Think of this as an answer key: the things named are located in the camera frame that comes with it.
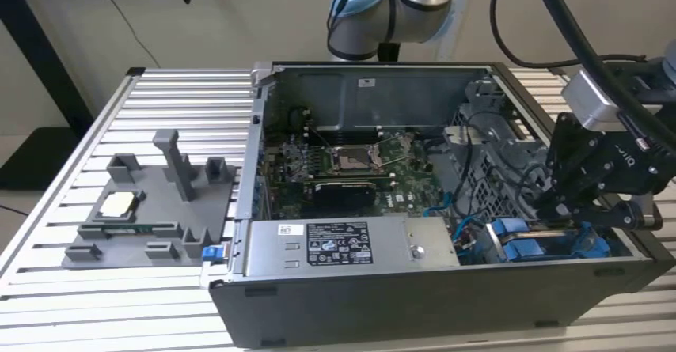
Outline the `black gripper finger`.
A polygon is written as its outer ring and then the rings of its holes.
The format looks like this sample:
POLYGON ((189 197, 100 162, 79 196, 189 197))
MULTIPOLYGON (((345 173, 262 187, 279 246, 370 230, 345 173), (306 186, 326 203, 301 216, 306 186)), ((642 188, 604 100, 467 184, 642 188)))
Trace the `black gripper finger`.
POLYGON ((601 135, 581 125, 573 113, 559 114, 547 157, 551 186, 532 204, 539 218, 567 216, 596 199, 603 168, 592 159, 601 135))
POLYGON ((597 228, 662 229, 662 214, 654 194, 630 195, 584 192, 573 199, 573 219, 597 228))

